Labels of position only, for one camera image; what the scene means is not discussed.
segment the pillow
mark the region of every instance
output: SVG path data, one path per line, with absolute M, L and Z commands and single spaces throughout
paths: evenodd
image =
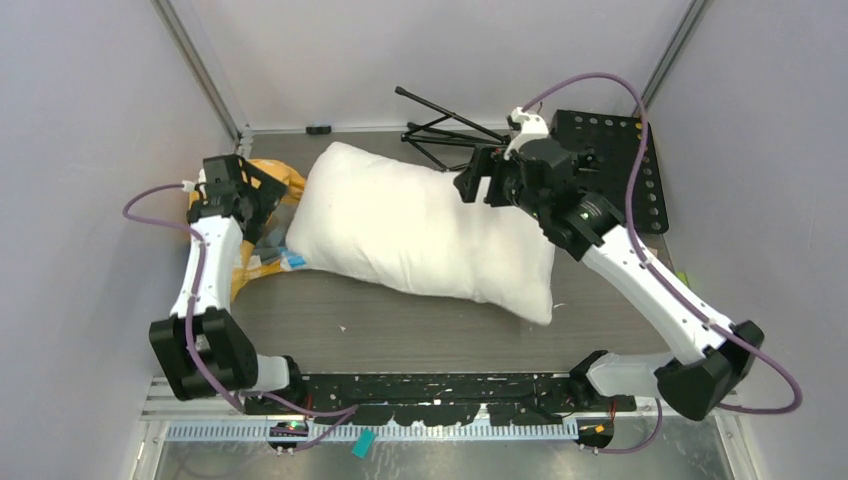
M 485 184 L 477 203 L 462 203 L 457 175 L 333 143 L 309 173 L 286 245 L 313 269 L 551 323 L 554 246 L 518 208 L 482 203 Z

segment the blue tape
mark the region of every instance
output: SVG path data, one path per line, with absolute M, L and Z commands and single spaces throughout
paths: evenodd
M 367 428 L 363 429 L 362 434 L 359 435 L 359 440 L 356 441 L 356 445 L 353 446 L 351 452 L 359 458 L 365 458 L 375 438 L 377 438 L 376 433 Z

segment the wall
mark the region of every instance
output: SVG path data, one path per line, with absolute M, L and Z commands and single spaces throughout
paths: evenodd
M 147 1 L 5 2 L 0 105 L 0 478 L 120 478 L 187 248 L 121 208 L 232 143 Z
M 232 87 L 251 127 L 302 129 L 315 122 L 385 127 L 436 118 L 395 95 L 396 85 L 502 126 L 516 105 L 571 75 L 609 71 L 645 85 L 689 2 L 178 3 L 183 16 L 201 20 L 193 37 L 204 46 L 208 40 L 207 63 L 220 61 L 225 78 L 217 83 L 225 93 Z M 574 86 L 555 102 L 607 113 L 633 109 L 627 92 L 603 81 Z
M 766 332 L 801 410 L 746 418 L 764 479 L 845 478 L 848 397 L 848 7 L 718 0 L 652 109 L 675 266 L 733 318 Z M 761 363 L 740 387 L 777 406 Z

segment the table surface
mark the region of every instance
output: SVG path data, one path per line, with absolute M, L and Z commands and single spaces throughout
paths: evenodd
M 307 176 L 333 141 L 432 166 L 399 132 L 260 135 L 252 158 L 286 162 Z M 432 148 L 448 165 L 470 150 Z M 669 262 L 659 236 L 643 238 Z M 532 325 L 493 305 L 408 295 L 326 272 L 282 273 L 239 292 L 234 318 L 264 355 L 291 355 L 304 372 L 568 371 L 594 350 L 667 350 L 615 288 L 558 252 L 551 278 L 553 322 Z

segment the black metal stand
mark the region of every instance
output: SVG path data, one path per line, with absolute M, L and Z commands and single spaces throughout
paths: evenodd
M 423 99 L 418 95 L 415 95 L 403 87 L 395 87 L 395 93 L 400 96 L 409 98 L 410 100 L 415 101 L 416 103 L 420 103 L 425 107 L 435 110 L 442 114 L 441 117 L 433 120 L 432 122 L 427 122 L 423 125 L 418 125 L 416 123 L 409 122 L 406 124 L 406 127 L 409 129 L 400 136 L 401 142 L 406 142 L 412 145 L 416 150 L 421 152 L 425 157 L 429 158 L 430 161 L 436 164 L 439 169 L 443 172 L 451 171 L 457 172 L 465 169 L 467 163 L 463 163 L 461 165 L 455 165 L 452 167 L 448 167 L 441 160 L 436 158 L 435 155 L 427 151 L 426 148 L 421 146 L 421 144 L 432 144 L 432 145 L 447 145 L 451 147 L 464 147 L 464 148 L 475 148 L 478 145 L 489 145 L 489 146 L 500 146 L 506 147 L 509 145 L 510 137 L 509 135 L 500 135 L 496 132 L 489 130 L 488 128 L 478 125 L 467 118 L 457 115 L 455 112 L 451 112 L 446 108 L 440 107 L 435 103 Z M 482 138 L 474 135 L 467 135 L 464 133 L 451 132 L 447 130 L 442 130 L 440 128 L 434 128 L 435 125 L 438 125 L 445 120 L 453 119 L 457 122 L 470 127 L 473 130 L 476 130 L 487 137 L 490 138 Z M 428 133 L 430 135 L 421 135 L 420 132 Z

